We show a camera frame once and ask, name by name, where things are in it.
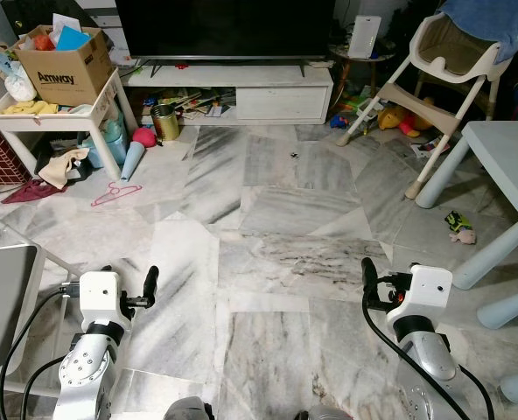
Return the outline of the pink clothes hanger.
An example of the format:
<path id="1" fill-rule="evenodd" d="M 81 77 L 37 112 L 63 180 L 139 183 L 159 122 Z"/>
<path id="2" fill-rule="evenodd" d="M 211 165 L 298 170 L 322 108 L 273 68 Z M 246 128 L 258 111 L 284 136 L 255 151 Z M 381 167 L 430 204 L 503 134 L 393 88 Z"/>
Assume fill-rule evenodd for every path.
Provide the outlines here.
<path id="1" fill-rule="evenodd" d="M 124 196 L 138 193 L 143 189 L 143 185 L 124 184 L 110 181 L 107 185 L 106 192 L 104 192 L 102 196 L 96 197 L 96 199 L 92 201 L 91 207 L 103 207 L 104 204 L 108 204 L 110 201 L 122 199 Z"/>

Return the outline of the pink round toy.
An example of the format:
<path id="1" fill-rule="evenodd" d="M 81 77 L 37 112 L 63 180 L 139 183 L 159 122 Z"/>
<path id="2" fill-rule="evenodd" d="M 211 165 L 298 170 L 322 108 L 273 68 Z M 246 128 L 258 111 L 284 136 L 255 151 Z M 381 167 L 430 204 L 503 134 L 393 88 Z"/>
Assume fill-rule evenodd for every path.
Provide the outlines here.
<path id="1" fill-rule="evenodd" d="M 132 132 L 132 143 L 142 144 L 144 148 L 158 145 L 158 133 L 154 129 L 140 127 Z"/>

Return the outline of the beige crumpled cloth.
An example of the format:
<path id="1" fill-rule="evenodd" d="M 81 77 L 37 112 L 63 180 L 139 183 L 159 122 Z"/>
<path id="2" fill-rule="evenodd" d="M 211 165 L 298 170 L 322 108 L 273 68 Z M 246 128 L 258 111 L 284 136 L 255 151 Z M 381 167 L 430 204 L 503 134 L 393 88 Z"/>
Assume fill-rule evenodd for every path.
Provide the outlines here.
<path id="1" fill-rule="evenodd" d="M 66 191 L 68 186 L 80 183 L 91 175 L 91 161 L 88 160 L 88 148 L 68 149 L 63 155 L 51 157 L 47 164 L 39 169 L 40 179 L 48 185 Z"/>

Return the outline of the light blue kids table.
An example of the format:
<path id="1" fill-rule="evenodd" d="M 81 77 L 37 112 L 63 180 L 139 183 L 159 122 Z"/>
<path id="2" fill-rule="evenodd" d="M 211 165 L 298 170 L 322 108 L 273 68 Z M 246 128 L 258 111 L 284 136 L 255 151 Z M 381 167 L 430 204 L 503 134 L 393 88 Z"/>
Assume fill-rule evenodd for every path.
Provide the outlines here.
<path id="1" fill-rule="evenodd" d="M 460 139 L 442 164 L 431 173 L 430 180 L 417 179 L 408 188 L 422 208 L 434 207 L 435 201 L 452 178 L 460 160 L 474 152 L 481 165 L 490 173 L 500 192 L 518 212 L 518 121 L 470 122 L 460 132 Z M 483 247 L 452 272 L 452 284 L 468 291 L 485 277 L 504 257 L 518 247 L 518 221 L 506 232 Z"/>

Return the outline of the grey robot leg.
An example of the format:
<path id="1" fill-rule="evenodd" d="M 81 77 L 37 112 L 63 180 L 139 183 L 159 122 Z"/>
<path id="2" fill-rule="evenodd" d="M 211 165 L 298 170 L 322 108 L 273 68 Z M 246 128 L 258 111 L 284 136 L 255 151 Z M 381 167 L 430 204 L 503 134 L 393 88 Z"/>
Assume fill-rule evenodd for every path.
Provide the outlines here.
<path id="1" fill-rule="evenodd" d="M 355 420 L 354 416 L 348 415 L 346 411 L 339 408 L 328 407 L 328 405 L 312 405 L 308 409 L 302 409 L 292 420 Z"/>
<path id="2" fill-rule="evenodd" d="M 210 404 L 198 396 L 188 396 L 172 403 L 162 420 L 215 420 L 215 417 Z"/>

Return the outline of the grey right robot leg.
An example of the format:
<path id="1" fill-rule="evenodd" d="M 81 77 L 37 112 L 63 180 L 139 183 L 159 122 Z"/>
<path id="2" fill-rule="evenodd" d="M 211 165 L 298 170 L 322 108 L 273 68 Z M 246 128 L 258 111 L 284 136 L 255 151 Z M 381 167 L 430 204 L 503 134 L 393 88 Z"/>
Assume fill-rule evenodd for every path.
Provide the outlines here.
<path id="1" fill-rule="evenodd" d="M 328 405 L 312 405 L 308 409 L 302 409 L 292 420 L 355 420 L 354 416 L 348 415 L 346 411 L 339 408 L 328 407 Z"/>

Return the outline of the white television cabinet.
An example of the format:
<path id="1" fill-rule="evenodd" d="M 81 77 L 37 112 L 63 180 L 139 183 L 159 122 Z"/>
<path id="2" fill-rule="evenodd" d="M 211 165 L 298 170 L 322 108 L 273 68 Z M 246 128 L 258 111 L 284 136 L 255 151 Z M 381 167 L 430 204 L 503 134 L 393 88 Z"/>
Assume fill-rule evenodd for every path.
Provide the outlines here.
<path id="1" fill-rule="evenodd" d="M 183 117 L 184 125 L 302 125 L 321 124 L 333 92 L 326 68 L 304 66 L 212 66 L 178 69 L 151 66 L 122 77 L 132 88 L 234 88 L 236 104 L 218 117 Z"/>

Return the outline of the white upright box device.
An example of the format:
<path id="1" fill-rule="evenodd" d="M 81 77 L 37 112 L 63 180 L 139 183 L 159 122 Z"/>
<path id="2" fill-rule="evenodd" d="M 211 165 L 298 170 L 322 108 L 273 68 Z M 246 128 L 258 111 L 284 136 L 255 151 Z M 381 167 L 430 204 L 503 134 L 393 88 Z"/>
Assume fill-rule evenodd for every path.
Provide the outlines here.
<path id="1" fill-rule="evenodd" d="M 381 24 L 382 17 L 379 16 L 356 16 L 348 40 L 346 55 L 350 59 L 372 59 L 376 36 L 378 36 Z"/>

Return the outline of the dark red cloth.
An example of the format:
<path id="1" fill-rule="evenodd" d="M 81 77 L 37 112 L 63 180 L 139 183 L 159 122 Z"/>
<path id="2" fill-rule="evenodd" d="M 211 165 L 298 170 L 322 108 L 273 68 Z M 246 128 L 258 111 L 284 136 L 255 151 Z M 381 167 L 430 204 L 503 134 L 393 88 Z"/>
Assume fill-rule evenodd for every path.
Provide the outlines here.
<path id="1" fill-rule="evenodd" d="M 46 199 L 55 193 L 63 193 L 66 189 L 55 187 L 46 183 L 43 179 L 31 179 L 23 184 L 22 187 L 12 192 L 6 199 L 2 199 L 3 204 L 24 203 L 24 201 L 34 201 Z"/>

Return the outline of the beige baby high chair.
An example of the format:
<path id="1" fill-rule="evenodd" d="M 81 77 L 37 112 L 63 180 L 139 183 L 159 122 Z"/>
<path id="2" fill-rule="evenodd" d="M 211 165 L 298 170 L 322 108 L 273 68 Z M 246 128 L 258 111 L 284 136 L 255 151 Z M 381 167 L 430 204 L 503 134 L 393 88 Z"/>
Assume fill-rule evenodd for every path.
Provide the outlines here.
<path id="1" fill-rule="evenodd" d="M 409 55 L 392 73 L 392 76 L 380 91 L 372 97 L 372 100 L 364 105 L 364 109 L 356 117 L 356 121 L 348 125 L 346 134 L 340 137 L 338 145 L 351 143 L 356 132 L 358 132 L 359 125 L 366 121 L 368 112 L 382 99 L 409 109 L 416 116 L 430 121 L 442 131 L 443 135 L 437 141 L 436 147 L 430 155 L 430 160 L 424 164 L 418 178 L 404 193 L 407 199 L 414 200 L 422 191 L 423 185 L 426 184 L 432 166 L 442 155 L 452 133 L 458 129 L 463 117 L 466 116 L 466 111 L 480 94 L 482 85 L 486 83 L 490 84 L 486 119 L 488 121 L 494 119 L 492 109 L 494 108 L 496 95 L 498 95 L 499 79 L 506 72 L 508 64 L 511 63 L 510 59 L 495 63 L 494 60 L 501 51 L 502 44 L 499 41 L 494 43 L 467 35 L 444 13 L 436 13 L 434 16 L 427 17 L 416 28 L 416 33 L 409 42 Z M 454 113 L 447 112 L 444 109 L 434 107 L 434 105 L 424 103 L 419 97 L 398 87 L 396 80 L 402 75 L 404 69 L 410 65 L 418 68 L 424 74 L 447 81 L 447 83 L 460 85 L 472 81 L 470 92 L 460 105 L 459 110 Z"/>

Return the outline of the yellow plush toy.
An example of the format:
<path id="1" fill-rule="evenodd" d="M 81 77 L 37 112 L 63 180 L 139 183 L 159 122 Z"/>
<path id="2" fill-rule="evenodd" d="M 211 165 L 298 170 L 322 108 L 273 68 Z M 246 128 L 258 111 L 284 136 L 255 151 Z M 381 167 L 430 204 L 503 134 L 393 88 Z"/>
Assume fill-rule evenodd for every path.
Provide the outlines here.
<path id="1" fill-rule="evenodd" d="M 380 109 L 376 116 L 376 124 L 380 130 L 398 128 L 404 135 L 409 135 L 414 131 L 412 115 L 406 108 L 398 107 L 398 105 L 388 105 L 388 107 Z"/>

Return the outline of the light blue kids stool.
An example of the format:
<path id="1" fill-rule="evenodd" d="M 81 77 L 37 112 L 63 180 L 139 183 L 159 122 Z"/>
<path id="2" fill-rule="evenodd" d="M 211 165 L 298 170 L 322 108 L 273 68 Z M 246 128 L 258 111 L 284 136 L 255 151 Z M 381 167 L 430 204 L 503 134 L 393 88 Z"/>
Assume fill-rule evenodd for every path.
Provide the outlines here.
<path id="1" fill-rule="evenodd" d="M 490 329 L 499 329 L 516 317 L 518 317 L 518 293 L 512 297 L 504 297 L 495 303 L 483 305 L 478 310 L 480 324 Z M 500 392 L 511 403 L 518 404 L 518 374 L 504 376 L 500 380 Z"/>

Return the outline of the black flat television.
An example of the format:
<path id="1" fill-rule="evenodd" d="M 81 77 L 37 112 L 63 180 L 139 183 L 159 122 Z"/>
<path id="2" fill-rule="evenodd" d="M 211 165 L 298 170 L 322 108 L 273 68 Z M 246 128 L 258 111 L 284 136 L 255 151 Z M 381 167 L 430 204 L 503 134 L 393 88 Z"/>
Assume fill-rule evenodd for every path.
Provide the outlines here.
<path id="1" fill-rule="evenodd" d="M 335 0 L 115 0 L 135 59 L 319 59 Z"/>

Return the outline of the grey left robot leg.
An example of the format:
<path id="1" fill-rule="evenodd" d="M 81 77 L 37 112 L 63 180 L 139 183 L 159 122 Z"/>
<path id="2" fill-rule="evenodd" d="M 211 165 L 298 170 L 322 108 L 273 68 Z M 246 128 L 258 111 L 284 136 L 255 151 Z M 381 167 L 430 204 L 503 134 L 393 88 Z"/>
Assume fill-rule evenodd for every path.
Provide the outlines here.
<path id="1" fill-rule="evenodd" d="M 198 396 L 188 396 L 172 403 L 162 420 L 215 420 L 215 417 L 210 404 Z"/>

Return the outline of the blue cloth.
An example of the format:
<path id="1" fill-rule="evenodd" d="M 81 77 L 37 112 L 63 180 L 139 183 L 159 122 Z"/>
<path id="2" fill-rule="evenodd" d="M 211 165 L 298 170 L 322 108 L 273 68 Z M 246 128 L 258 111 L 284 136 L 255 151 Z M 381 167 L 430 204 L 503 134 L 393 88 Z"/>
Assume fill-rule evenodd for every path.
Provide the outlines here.
<path id="1" fill-rule="evenodd" d="M 518 52 L 518 0 L 446 0 L 440 11 L 468 35 L 500 43 L 494 64 Z"/>

